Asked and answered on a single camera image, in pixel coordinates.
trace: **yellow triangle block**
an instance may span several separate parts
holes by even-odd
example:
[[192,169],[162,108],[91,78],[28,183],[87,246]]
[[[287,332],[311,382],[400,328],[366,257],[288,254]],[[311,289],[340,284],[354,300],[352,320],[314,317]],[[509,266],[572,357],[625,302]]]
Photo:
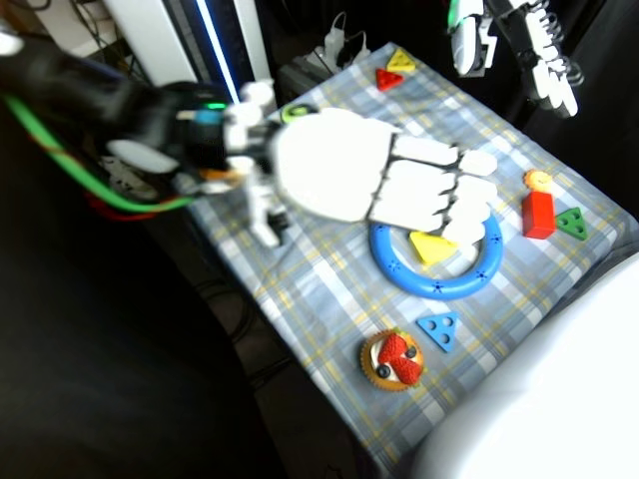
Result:
[[390,57],[386,70],[388,72],[412,72],[416,67],[417,65],[406,52],[398,48]]
[[434,237],[422,232],[412,232],[409,238],[417,254],[419,254],[421,262],[426,265],[444,261],[457,251],[456,242],[442,237]]

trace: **checkered cloth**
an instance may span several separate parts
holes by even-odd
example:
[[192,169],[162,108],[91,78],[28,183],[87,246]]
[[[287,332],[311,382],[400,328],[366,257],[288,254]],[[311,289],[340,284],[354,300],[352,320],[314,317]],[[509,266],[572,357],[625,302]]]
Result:
[[[375,68],[384,68],[395,48],[386,45],[296,103],[353,110],[416,136],[494,155],[499,168],[490,178],[499,186],[499,198],[492,208],[501,225],[505,255],[500,271],[487,287],[449,302],[403,292],[375,265],[364,223],[341,224],[289,206],[292,226],[287,243],[269,250],[249,233],[241,192],[199,200],[190,207],[211,244],[384,475],[398,474],[402,456],[512,351],[593,265],[623,246],[639,249],[635,243],[639,226],[632,217],[424,64],[417,62],[415,72],[403,74],[401,85],[381,93],[375,87]],[[558,213],[581,209],[588,240],[579,241],[562,232],[549,240],[521,235],[520,205],[527,194],[522,177],[531,168],[554,178]],[[410,256],[410,251],[403,255]],[[426,272],[440,277],[455,275],[469,265],[471,257],[472,251],[463,251]],[[459,313],[460,321],[453,350],[444,353],[415,320],[451,310]],[[392,393],[368,382],[358,357],[368,337],[397,326],[420,344],[427,372],[418,387]]]

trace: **strawberry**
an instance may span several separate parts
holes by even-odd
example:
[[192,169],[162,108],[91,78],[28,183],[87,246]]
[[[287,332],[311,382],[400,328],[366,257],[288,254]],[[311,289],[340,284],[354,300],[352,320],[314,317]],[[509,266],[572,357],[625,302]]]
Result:
[[405,357],[397,357],[390,360],[390,366],[397,374],[401,382],[408,385],[416,384],[421,374],[421,366],[416,362],[406,359]]
[[403,340],[403,337],[394,332],[386,339],[381,347],[377,361],[380,363],[389,362],[391,359],[400,357],[407,349],[408,346],[406,345],[406,341]]

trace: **cupcake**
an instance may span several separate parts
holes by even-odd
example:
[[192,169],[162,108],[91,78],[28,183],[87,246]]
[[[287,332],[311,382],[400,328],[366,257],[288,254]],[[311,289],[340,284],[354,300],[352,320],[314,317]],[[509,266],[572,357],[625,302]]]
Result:
[[370,382],[386,391],[403,391],[419,382],[423,355],[406,332],[387,329],[370,338],[361,350],[361,367]]

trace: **blue toy ring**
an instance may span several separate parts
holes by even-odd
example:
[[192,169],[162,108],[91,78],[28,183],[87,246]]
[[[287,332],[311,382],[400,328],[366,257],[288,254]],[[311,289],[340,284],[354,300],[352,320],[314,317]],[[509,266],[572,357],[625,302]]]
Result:
[[469,296],[486,286],[499,270],[503,258],[503,238],[496,217],[483,222],[486,235],[481,258],[462,276],[453,279],[431,279],[417,274],[402,263],[390,241],[390,227],[370,226],[370,246],[375,262],[386,277],[401,289],[429,299],[449,301]]

